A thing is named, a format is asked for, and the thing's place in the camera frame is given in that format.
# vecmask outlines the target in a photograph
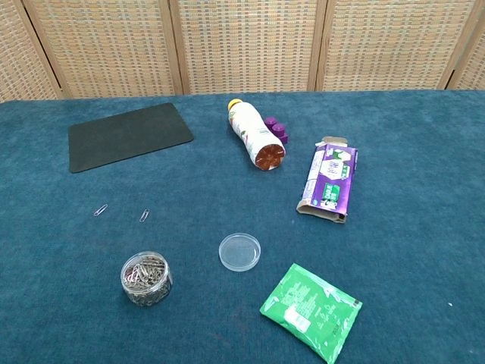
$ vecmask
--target clear jar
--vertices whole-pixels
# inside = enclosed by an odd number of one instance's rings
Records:
[[[163,300],[172,288],[168,263],[156,252],[141,252],[129,258],[120,278],[124,291],[138,306],[151,306]]]

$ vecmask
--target purple carton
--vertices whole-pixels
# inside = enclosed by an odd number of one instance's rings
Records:
[[[347,146],[346,139],[334,136],[326,136],[316,147],[296,211],[346,222],[352,178],[357,167],[357,149]]]

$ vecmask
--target yellow bottle cap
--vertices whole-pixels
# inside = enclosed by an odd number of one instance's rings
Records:
[[[229,103],[227,104],[227,110],[229,111],[230,108],[232,108],[238,102],[243,102],[243,101],[240,100],[240,99],[232,99],[232,100],[230,100]]]

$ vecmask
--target wicker panel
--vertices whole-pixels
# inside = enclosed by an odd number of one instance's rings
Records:
[[[437,88],[473,7],[469,0],[330,4],[324,90]]]
[[[307,90],[317,1],[179,1],[191,93]]]
[[[477,46],[471,53],[456,88],[485,89],[485,31],[482,32]]]
[[[159,0],[30,0],[73,97],[173,94]]]
[[[0,2],[0,85],[0,102],[57,98],[14,0]]]

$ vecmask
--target bottle bottom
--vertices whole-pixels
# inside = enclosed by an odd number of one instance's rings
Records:
[[[269,171],[278,167],[285,157],[285,149],[277,144],[269,144],[258,152],[255,159],[256,167]]]

